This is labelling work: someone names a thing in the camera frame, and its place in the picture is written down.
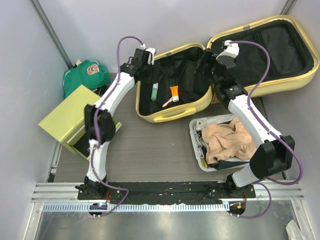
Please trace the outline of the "orange tube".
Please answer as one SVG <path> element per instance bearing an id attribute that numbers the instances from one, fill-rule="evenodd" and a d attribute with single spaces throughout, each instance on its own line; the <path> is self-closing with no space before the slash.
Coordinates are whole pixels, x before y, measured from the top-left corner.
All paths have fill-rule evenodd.
<path id="1" fill-rule="evenodd" d="M 172 98 L 172 102 L 178 102 L 179 101 L 179 86 L 175 85 L 175 86 L 171 86 L 170 87 L 170 92 L 171 92 L 171 98 Z"/>

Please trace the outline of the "yellow hard-shell suitcase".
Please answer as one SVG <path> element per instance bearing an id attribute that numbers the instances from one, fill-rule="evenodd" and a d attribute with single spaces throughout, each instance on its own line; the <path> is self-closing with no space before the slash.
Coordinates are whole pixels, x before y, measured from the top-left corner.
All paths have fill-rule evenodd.
<path id="1" fill-rule="evenodd" d="M 151 83 L 138 82 L 135 110 L 150 123 L 162 123 L 193 115 L 217 103 L 211 79 L 195 73 L 204 50 L 223 51 L 226 40 L 239 42 L 235 76 L 253 97 L 295 90 L 307 85 L 320 67 L 320 55 L 297 20 L 287 15 L 264 18 L 213 36 L 203 45 L 192 42 L 159 53 L 156 101 Z M 178 86 L 179 101 L 162 105 Z"/>

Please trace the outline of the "white plastic mesh basket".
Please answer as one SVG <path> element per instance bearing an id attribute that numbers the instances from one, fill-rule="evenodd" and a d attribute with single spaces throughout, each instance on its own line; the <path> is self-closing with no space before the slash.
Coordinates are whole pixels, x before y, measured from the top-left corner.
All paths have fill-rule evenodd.
<path id="1" fill-rule="evenodd" d="M 193 119 L 189 134 L 195 158 L 205 172 L 244 167 L 257 150 L 253 138 L 233 114 Z"/>

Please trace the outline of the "beige sock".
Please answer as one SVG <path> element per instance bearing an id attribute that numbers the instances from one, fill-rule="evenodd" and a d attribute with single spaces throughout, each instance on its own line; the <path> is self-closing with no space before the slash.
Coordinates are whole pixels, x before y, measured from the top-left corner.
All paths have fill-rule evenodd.
<path id="1" fill-rule="evenodd" d="M 206 161 L 208 164 L 217 164 L 233 157 L 241 161 L 249 160 L 257 147 L 237 117 L 230 123 L 210 124 L 201 130 L 206 144 Z"/>

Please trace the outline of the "yellow-green drawer box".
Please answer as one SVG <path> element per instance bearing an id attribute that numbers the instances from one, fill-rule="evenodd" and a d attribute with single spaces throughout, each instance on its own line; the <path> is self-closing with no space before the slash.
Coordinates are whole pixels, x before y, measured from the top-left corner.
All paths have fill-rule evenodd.
<path id="1" fill-rule="evenodd" d="M 72 154 L 88 160 L 90 149 L 85 130 L 84 109 L 86 105 L 94 105 L 100 98 L 81 85 L 38 125 Z"/>

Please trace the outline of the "yellow-green shirt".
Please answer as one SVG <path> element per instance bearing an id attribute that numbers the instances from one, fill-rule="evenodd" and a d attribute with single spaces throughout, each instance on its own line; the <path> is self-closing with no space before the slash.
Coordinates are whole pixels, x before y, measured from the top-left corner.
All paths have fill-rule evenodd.
<path id="1" fill-rule="evenodd" d="M 203 157 L 201 157 L 200 160 L 201 160 L 202 166 L 207 169 L 208 168 L 207 161 Z"/>

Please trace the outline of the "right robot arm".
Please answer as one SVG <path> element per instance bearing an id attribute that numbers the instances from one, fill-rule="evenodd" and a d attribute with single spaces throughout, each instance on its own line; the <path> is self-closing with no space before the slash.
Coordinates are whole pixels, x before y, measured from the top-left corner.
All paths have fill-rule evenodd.
<path id="1" fill-rule="evenodd" d="M 233 198 L 249 185 L 290 169 L 295 148 L 295 140 L 269 124 L 257 111 L 245 88 L 231 74 L 236 57 L 227 51 L 216 54 L 206 49 L 195 68 L 196 73 L 212 79 L 218 100 L 240 120 L 256 146 L 249 164 L 227 176 L 225 190 Z"/>

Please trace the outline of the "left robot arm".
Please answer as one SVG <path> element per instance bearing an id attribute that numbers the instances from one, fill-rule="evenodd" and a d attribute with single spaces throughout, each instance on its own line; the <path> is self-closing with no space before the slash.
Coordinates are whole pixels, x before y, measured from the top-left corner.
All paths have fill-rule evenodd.
<path id="1" fill-rule="evenodd" d="M 153 80 L 156 50 L 142 45 L 128 62 L 119 67 L 116 78 L 93 105 L 84 108 L 84 128 L 89 143 L 89 167 L 83 184 L 76 186 L 79 200 L 100 200 L 111 188 L 106 183 L 106 160 L 108 147 L 115 136 L 116 124 L 113 115 L 124 96 L 137 83 L 137 77 Z"/>

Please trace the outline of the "green white tube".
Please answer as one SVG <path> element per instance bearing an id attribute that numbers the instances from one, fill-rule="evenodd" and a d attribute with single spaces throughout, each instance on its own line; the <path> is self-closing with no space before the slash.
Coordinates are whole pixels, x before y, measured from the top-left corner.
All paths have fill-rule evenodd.
<path id="1" fill-rule="evenodd" d="M 152 85 L 152 91 L 151 91 L 151 101 L 155 102 L 157 100 L 158 96 L 158 88 L 159 88 L 159 83 L 154 83 Z"/>

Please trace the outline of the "dark cloth under jersey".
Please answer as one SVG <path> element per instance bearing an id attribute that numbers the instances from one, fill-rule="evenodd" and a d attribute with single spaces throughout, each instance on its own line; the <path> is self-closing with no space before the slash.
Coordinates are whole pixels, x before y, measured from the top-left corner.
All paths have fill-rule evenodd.
<path id="1" fill-rule="evenodd" d="M 92 92 L 101 97 L 105 94 L 105 92 L 108 90 L 109 87 L 110 87 L 110 85 L 106 84 L 102 87 L 99 87 L 99 88 L 92 90 Z"/>

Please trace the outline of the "green jersey with G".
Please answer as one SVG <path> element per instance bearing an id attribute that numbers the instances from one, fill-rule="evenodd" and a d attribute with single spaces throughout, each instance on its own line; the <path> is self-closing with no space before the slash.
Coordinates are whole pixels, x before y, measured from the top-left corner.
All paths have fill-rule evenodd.
<path id="1" fill-rule="evenodd" d="M 91 91 L 108 85 L 111 82 L 107 67 L 96 60 L 79 61 L 78 65 L 63 74 L 63 98 L 67 98 L 79 86 Z"/>

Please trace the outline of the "white crumpled plastic bag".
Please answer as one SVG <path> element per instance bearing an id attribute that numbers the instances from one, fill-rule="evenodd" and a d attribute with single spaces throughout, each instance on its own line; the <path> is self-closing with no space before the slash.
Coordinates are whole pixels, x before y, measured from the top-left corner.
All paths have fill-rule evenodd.
<path id="1" fill-rule="evenodd" d="M 305 236 L 303 235 L 303 233 L 301 232 L 294 220 L 291 220 L 286 225 L 285 229 L 289 240 L 306 240 Z"/>

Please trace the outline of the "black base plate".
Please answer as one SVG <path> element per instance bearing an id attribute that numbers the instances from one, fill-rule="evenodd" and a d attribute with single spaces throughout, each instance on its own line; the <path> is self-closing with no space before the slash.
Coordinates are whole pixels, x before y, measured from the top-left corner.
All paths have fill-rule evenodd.
<path id="1" fill-rule="evenodd" d="M 100 183 L 89 187 L 77 185 L 78 200 L 109 200 L 111 204 L 123 201 L 128 205 L 204 205 L 221 203 L 222 199 L 254 199 L 256 193 L 250 184 L 246 187 L 231 190 L 225 182 L 218 181 L 161 181 L 161 182 L 112 182 L 116 189 Z"/>

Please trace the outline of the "aluminium rail frame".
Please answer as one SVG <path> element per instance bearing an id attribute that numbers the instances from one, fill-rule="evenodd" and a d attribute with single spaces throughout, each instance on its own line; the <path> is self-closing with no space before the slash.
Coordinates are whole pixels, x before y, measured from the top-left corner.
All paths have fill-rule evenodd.
<path id="1" fill-rule="evenodd" d="M 75 186 L 88 170 L 88 161 L 57 146 L 53 182 L 38 182 L 31 202 L 36 218 L 28 220 L 24 236 L 36 240 L 288 240 L 287 224 L 294 220 L 306 240 L 316 236 L 299 187 L 257 186 L 258 197 L 246 204 L 253 219 L 226 211 L 114 212 L 92 217 L 87 212 L 43 212 L 44 204 L 78 203 Z M 202 171 L 192 143 L 165 140 L 142 144 L 114 142 L 107 154 L 107 177 L 112 182 L 219 181 L 227 171 Z"/>

